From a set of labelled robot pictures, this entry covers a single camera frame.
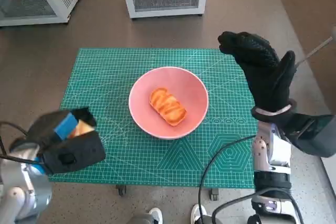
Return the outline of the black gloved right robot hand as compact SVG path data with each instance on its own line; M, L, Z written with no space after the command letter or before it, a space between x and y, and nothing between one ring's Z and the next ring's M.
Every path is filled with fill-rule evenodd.
M279 58L269 41L247 32L225 31L218 42L220 51L232 55L242 68L257 108L277 112L289 105L289 88L296 73L293 51Z

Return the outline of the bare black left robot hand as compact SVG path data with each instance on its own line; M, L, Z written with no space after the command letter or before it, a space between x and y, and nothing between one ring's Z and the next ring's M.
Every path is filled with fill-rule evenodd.
M37 144L41 149L48 148L74 136L75 129L81 122L92 128L97 126L97 121L88 107L46 113L31 125L25 137L17 138L9 150L13 151L26 143Z

